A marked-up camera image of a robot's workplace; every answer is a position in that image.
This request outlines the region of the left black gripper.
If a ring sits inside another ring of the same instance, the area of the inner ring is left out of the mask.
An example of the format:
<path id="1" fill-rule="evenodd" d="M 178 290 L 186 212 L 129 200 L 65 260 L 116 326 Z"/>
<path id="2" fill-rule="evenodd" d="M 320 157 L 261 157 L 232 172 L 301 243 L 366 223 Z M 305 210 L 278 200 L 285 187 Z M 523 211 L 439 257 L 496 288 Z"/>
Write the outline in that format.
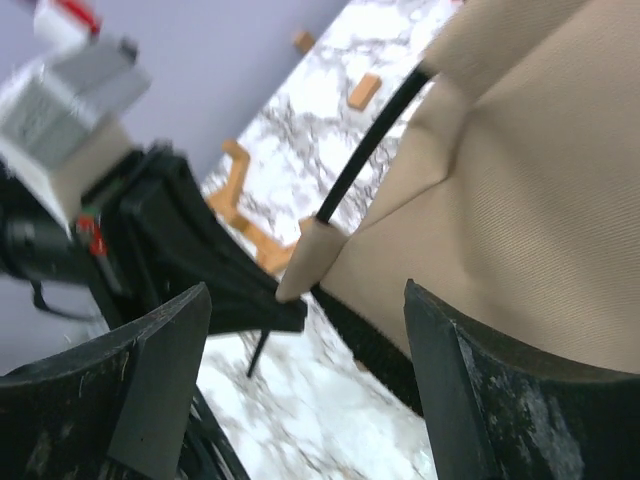
<path id="1" fill-rule="evenodd" d="M 135 150 L 83 198 L 102 242 L 89 287 L 107 324 L 120 327 L 202 283 L 210 290 L 213 332 L 304 329 L 307 304 L 275 299 L 262 270 L 206 205 L 186 158 L 169 145 Z"/>

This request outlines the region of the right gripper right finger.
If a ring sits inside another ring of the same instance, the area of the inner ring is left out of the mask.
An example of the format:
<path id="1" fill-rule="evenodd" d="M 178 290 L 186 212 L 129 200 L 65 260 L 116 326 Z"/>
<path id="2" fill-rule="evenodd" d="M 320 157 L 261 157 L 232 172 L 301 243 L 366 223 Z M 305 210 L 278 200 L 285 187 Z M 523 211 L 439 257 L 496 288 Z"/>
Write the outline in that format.
<path id="1" fill-rule="evenodd" d="M 408 282 L 404 316 L 442 479 L 635 479 L 639 378 L 513 339 Z"/>

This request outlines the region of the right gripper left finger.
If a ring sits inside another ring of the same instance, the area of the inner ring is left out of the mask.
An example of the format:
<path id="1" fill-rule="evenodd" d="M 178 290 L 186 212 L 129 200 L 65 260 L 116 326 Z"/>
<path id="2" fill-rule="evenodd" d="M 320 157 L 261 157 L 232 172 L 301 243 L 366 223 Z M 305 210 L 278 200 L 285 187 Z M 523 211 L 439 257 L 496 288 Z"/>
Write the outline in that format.
<path id="1" fill-rule="evenodd" d="M 197 285 L 3 376 L 2 478 L 174 478 L 210 313 Z"/>

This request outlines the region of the tan pet tent fabric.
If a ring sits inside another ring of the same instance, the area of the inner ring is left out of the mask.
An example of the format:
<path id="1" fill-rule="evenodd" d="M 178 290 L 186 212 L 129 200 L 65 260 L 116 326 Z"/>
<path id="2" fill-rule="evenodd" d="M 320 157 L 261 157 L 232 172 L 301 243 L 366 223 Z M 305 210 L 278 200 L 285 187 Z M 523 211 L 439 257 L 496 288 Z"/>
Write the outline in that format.
<path id="1" fill-rule="evenodd" d="M 409 349 L 413 280 L 577 362 L 639 369 L 639 5 L 469 1 L 359 227 L 314 221 L 277 290 L 313 286 Z"/>

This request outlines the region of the black tent pole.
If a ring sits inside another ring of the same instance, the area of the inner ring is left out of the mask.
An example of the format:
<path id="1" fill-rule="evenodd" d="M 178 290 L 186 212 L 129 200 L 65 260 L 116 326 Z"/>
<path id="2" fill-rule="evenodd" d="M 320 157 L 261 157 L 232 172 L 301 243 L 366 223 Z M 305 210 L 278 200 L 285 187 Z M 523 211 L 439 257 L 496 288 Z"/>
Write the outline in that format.
<path id="1" fill-rule="evenodd" d="M 328 224 L 332 215 L 336 211 L 340 202 L 346 195 L 347 191 L 351 187 L 351 185 L 356 180 L 360 171 L 363 169 L 371 155 L 375 152 L 380 142 L 389 132 L 394 123 L 398 120 L 401 114 L 407 109 L 409 104 L 413 101 L 413 99 L 419 94 L 420 90 L 430 81 L 433 80 L 436 73 L 427 71 L 426 73 L 420 69 L 420 67 L 416 66 L 410 74 L 406 77 L 403 83 L 398 87 L 396 93 L 391 97 L 391 99 L 386 103 L 384 108 L 381 110 L 379 116 L 374 120 L 371 127 L 364 135 L 360 144 L 356 147 L 353 154 L 349 158 L 347 164 L 344 169 L 338 176 L 336 182 L 332 186 L 329 191 L 327 197 L 322 203 L 319 211 L 314 219 L 318 220 L 320 223 Z M 269 338 L 270 330 L 261 330 L 260 337 L 257 343 L 257 346 L 254 349 L 253 355 L 251 357 L 249 367 L 246 371 L 246 376 L 251 378 L 257 366 L 258 360 L 262 354 L 266 341 Z M 380 356 L 377 358 L 369 359 L 370 361 L 365 362 L 364 347 L 360 348 L 360 351 L 354 353 L 356 359 L 361 361 L 363 365 L 367 366 L 372 372 L 376 370 L 377 366 L 375 366 L 374 360 L 377 360 L 378 363 L 380 360 L 398 360 L 400 357 L 400 353 L 391 353 L 391 347 L 383 347 Z"/>

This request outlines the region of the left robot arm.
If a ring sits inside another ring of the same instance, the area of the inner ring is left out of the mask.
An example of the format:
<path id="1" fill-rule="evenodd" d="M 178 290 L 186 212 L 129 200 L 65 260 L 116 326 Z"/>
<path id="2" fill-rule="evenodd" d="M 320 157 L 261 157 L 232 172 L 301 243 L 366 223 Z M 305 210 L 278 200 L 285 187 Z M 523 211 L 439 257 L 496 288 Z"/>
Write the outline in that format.
<path id="1" fill-rule="evenodd" d="M 135 150 L 83 198 L 63 229 L 16 178 L 1 180 L 1 270 L 34 286 L 88 288 L 111 327 L 204 284 L 211 334 L 299 332 L 305 302 L 277 301 L 277 281 L 218 223 L 187 161 L 169 147 Z"/>

